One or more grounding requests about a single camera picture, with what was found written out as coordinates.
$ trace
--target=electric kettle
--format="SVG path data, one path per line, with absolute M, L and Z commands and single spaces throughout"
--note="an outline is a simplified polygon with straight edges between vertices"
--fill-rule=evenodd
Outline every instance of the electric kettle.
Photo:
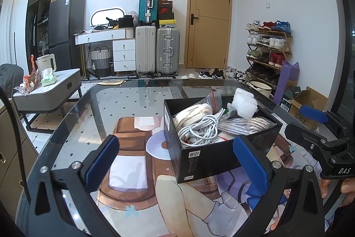
M 53 72 L 55 72 L 57 69 L 54 54 L 39 57 L 36 60 L 36 64 L 41 78 L 43 78 L 42 71 L 44 71 L 46 68 L 52 68 Z

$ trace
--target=wooden door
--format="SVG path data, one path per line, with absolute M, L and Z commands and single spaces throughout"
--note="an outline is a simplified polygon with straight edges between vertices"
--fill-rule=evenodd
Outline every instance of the wooden door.
M 188 18 L 187 67 L 225 68 L 230 37 L 231 0 L 191 0 L 190 6 L 188 4 Z

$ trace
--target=silver suitcase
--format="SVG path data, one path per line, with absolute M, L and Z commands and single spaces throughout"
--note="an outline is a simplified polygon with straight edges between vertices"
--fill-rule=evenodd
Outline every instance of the silver suitcase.
M 155 72 L 156 30 L 155 26 L 136 27 L 137 73 Z
M 178 75 L 180 54 L 180 30 L 178 28 L 157 29 L 157 73 Z

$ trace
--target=glass table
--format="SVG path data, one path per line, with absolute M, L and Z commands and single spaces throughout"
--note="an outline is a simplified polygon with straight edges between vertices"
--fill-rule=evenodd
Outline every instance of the glass table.
M 91 196 L 122 237 L 231 236 L 250 213 L 242 205 L 247 202 L 241 188 L 247 181 L 243 168 L 235 169 L 234 176 L 227 172 L 177 184 L 164 147 L 162 119 L 164 99 L 206 97 L 215 90 L 234 95 L 237 87 L 252 92 L 260 106 L 275 113 L 284 123 L 298 122 L 264 95 L 232 80 L 131 80 L 96 84 L 68 112 L 48 140 L 28 176 L 30 192 L 42 166 L 57 170 L 83 161 L 107 135 L 114 133 L 120 139 L 120 153 L 99 190 Z M 276 149 L 277 157 L 293 153 Z M 243 200 L 238 199 L 240 190 Z M 89 233 L 69 192 L 63 190 L 63 198 L 78 229 Z M 24 194 L 16 224 L 28 235 L 28 203 Z

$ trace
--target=human hand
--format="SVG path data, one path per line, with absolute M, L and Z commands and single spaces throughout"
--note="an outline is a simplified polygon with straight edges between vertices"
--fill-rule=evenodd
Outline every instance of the human hand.
M 326 197 L 328 194 L 328 185 L 331 180 L 319 180 L 319 188 L 321 189 L 322 198 Z M 355 178 L 346 179 L 341 184 L 340 191 L 342 193 L 347 193 L 344 201 L 340 204 L 340 207 L 351 204 L 355 198 Z

